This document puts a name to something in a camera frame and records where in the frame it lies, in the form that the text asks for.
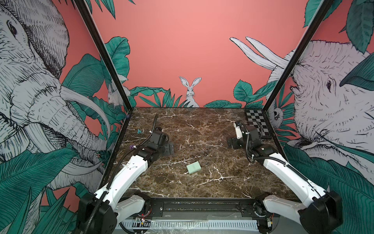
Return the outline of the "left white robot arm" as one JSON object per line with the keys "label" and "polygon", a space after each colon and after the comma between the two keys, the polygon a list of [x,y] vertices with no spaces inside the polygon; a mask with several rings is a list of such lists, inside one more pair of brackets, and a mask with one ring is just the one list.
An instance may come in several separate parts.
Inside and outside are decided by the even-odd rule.
{"label": "left white robot arm", "polygon": [[152,211],[149,196],[136,192],[121,200],[124,193],[160,156],[173,154],[168,135],[157,127],[150,138],[134,150],[127,164],[114,176],[110,187],[103,186],[94,193],[86,193],[79,201],[76,234],[111,234],[117,226],[138,215],[145,217]]}

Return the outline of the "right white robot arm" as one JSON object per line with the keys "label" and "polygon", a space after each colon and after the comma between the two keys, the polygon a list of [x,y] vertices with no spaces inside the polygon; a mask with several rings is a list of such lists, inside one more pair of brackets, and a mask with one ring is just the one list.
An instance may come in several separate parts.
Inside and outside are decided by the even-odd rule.
{"label": "right white robot arm", "polygon": [[316,185],[292,166],[273,146],[261,141],[256,127],[241,121],[233,124],[235,137],[228,137],[228,147],[244,149],[250,162],[258,162],[275,174],[288,186],[299,202],[277,197],[265,192],[253,203],[256,216],[266,218],[260,223],[259,231],[269,234],[273,231],[271,215],[281,215],[300,224],[309,234],[330,234],[343,224],[342,198],[334,191],[326,191]]}

